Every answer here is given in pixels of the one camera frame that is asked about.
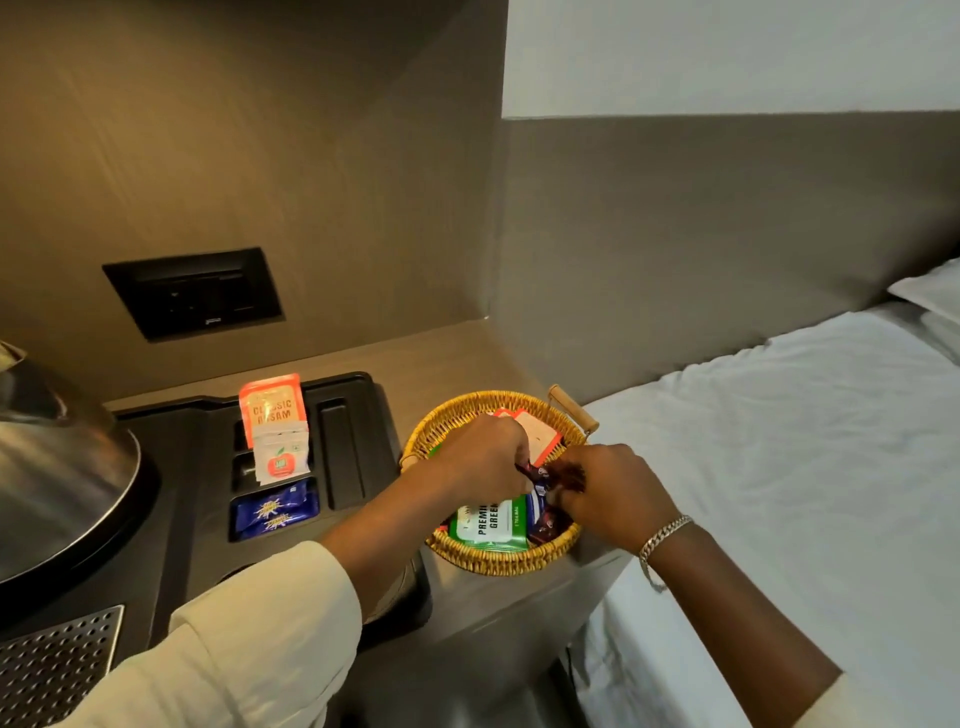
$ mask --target wicker basket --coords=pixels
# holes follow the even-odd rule
[[[553,460],[565,450],[565,446],[583,445],[599,424],[557,385],[550,388],[550,398],[560,403],[580,423],[583,431],[559,409],[536,397],[499,390],[473,392],[444,402],[423,418],[407,441],[401,460],[402,467],[405,469],[416,460],[425,459],[430,450],[439,445],[451,429],[465,425],[482,412],[493,412],[499,407],[512,410],[523,408],[559,431],[564,439],[547,457],[547,460]],[[542,569],[563,556],[580,536],[580,530],[580,526],[573,523],[553,541],[516,553],[473,548],[450,538],[441,529],[433,532],[427,539],[427,545],[461,569],[490,576],[516,576]]]

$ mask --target bracelet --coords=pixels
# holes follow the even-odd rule
[[[672,523],[668,523],[666,526],[657,531],[657,533],[650,538],[650,541],[643,545],[640,553],[636,555],[640,560],[640,568],[643,569],[643,575],[647,577],[647,581],[650,582],[650,586],[654,588],[654,591],[657,594],[662,594],[666,591],[666,584],[654,583],[653,578],[650,576],[650,565],[647,563],[647,560],[653,554],[654,549],[657,548],[657,546],[662,544],[667,537],[672,536],[688,523],[693,523],[693,519],[691,519],[689,516],[680,516]]]

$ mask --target metal drip grate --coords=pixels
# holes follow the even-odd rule
[[[113,662],[123,606],[0,643],[0,728],[69,716]]]

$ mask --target person's left hand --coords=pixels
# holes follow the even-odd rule
[[[529,493],[517,465],[530,460],[527,433],[512,417],[477,415],[451,431],[429,463],[443,467],[460,505],[486,505]]]

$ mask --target hand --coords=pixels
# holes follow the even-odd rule
[[[516,469],[530,459],[527,433],[511,417],[477,415],[450,432],[427,461],[446,470],[461,505],[486,505],[529,493],[533,484]]]
[[[570,448],[558,462],[579,465],[587,477],[583,493],[562,488],[551,493],[551,500],[614,546],[638,553],[680,517],[660,479],[626,445]]]

